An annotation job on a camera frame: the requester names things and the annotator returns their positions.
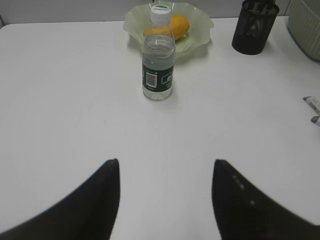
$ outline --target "bottle label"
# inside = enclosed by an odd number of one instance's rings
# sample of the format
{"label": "bottle label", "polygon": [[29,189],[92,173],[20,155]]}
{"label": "bottle label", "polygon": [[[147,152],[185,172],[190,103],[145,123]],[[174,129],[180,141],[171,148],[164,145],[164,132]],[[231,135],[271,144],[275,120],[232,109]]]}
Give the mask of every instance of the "bottle label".
{"label": "bottle label", "polygon": [[152,70],[142,64],[142,85],[151,92],[160,93],[172,86],[174,66],[165,70]]}

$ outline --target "glass bowl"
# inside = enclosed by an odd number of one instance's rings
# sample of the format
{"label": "glass bowl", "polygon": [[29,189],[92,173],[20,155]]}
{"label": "glass bowl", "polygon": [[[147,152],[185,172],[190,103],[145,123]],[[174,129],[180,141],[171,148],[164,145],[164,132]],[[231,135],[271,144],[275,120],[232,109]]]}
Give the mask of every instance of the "glass bowl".
{"label": "glass bowl", "polygon": [[150,21],[150,9],[157,4],[171,8],[172,14],[185,16],[189,21],[189,31],[175,41],[176,57],[191,53],[197,47],[210,41],[210,29],[214,27],[209,16],[200,9],[186,2],[168,2],[159,0],[146,5],[139,5],[131,9],[124,16],[123,29],[127,31],[142,47],[143,32]]}

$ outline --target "white wall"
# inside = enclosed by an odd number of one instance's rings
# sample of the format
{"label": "white wall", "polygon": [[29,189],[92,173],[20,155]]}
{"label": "white wall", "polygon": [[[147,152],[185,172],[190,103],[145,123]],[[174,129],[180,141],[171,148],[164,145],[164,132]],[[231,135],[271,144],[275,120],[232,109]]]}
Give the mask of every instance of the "white wall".
{"label": "white wall", "polygon": [[122,20],[151,0],[0,0],[5,24]]}
{"label": "white wall", "polygon": [[[243,0],[173,0],[189,2],[211,18],[237,17]],[[0,0],[5,24],[118,21],[136,5],[152,0]],[[276,0],[284,15],[290,0]]]}
{"label": "white wall", "polygon": [[[188,2],[211,18],[238,17],[244,0],[174,0],[174,2]],[[276,0],[280,8],[279,15],[285,15],[290,0]]]}

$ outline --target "white desk surface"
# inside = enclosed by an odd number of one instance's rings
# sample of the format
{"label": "white desk surface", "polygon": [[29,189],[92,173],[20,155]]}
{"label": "white desk surface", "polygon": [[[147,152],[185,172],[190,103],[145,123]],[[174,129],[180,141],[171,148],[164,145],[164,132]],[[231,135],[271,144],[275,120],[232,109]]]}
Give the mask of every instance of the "white desk surface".
{"label": "white desk surface", "polygon": [[260,55],[236,52],[237,18],[175,66],[174,92],[141,90],[122,22],[0,30],[0,232],[44,211],[118,158],[112,240],[219,240],[211,184],[226,159],[271,198],[320,225],[320,64],[278,17]]}

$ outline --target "plastic bottle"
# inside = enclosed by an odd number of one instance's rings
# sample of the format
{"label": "plastic bottle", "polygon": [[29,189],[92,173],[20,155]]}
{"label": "plastic bottle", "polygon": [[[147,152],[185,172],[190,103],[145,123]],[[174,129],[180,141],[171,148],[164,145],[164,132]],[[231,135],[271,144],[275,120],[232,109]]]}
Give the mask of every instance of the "plastic bottle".
{"label": "plastic bottle", "polygon": [[142,89],[152,100],[167,98],[173,88],[176,43],[169,26],[171,10],[158,4],[151,8],[151,22],[142,46]]}

